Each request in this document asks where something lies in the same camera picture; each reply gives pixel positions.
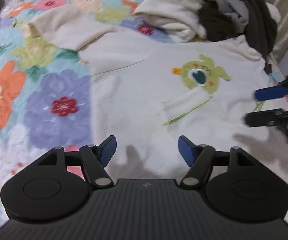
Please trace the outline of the white sweater with green monster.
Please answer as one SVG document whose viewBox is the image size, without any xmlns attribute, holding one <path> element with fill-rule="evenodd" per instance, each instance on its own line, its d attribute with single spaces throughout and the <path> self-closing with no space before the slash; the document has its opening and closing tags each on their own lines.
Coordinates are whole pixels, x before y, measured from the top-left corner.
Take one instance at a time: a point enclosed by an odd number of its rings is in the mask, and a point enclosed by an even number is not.
<svg viewBox="0 0 288 240">
<path fill-rule="evenodd" d="M 36 16 L 32 33 L 76 51 L 91 72 L 93 142 L 117 139 L 113 179 L 180 178 L 188 167 L 178 138 L 226 151 L 239 146 L 288 183 L 288 144 L 274 128 L 249 128 L 254 91 L 269 78 L 245 37 L 161 43 L 98 23 L 71 5 Z"/>
</svg>

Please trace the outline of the grey garment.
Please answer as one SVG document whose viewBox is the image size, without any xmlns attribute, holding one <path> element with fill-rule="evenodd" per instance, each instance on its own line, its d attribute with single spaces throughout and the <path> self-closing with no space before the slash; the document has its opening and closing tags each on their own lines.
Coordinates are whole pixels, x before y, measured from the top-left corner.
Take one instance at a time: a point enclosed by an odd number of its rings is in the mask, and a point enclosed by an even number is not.
<svg viewBox="0 0 288 240">
<path fill-rule="evenodd" d="M 241 0 L 216 0 L 217 8 L 228 16 L 238 34 L 244 32 L 249 23 L 249 10 Z"/>
</svg>

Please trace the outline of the dark brown garment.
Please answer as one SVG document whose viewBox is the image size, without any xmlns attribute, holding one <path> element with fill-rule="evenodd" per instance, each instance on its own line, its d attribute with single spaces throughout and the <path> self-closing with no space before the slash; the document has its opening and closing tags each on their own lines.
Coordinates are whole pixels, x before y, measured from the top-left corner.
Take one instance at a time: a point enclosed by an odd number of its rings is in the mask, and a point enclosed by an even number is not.
<svg viewBox="0 0 288 240">
<path fill-rule="evenodd" d="M 209 41 L 244 35 L 248 45 L 268 61 L 277 38 L 277 23 L 265 0 L 205 0 L 198 14 Z"/>
</svg>

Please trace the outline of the floral quilt bedspread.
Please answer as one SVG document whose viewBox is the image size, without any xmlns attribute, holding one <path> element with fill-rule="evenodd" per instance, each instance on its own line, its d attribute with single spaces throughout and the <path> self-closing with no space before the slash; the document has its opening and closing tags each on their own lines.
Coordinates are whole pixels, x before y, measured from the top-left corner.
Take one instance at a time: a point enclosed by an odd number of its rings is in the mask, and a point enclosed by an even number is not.
<svg viewBox="0 0 288 240">
<path fill-rule="evenodd" d="M 53 147 L 75 151 L 93 142 L 87 61 L 35 36 L 29 23 L 71 5 L 98 23 L 124 27 L 156 42 L 174 43 L 132 16 L 144 0 L 27 0 L 0 23 L 0 190 Z M 0 227 L 7 215 L 0 200 Z"/>
</svg>

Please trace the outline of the cream fleece garment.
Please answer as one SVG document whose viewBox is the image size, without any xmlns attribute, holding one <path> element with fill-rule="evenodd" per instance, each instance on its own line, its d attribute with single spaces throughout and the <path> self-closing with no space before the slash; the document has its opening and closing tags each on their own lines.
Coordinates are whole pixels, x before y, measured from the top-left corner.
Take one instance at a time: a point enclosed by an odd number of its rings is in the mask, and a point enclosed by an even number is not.
<svg viewBox="0 0 288 240">
<path fill-rule="evenodd" d="M 134 10 L 134 15 L 164 30 L 174 42 L 185 43 L 196 36 L 207 37 L 198 16 L 206 1 L 215 0 L 144 0 Z"/>
</svg>

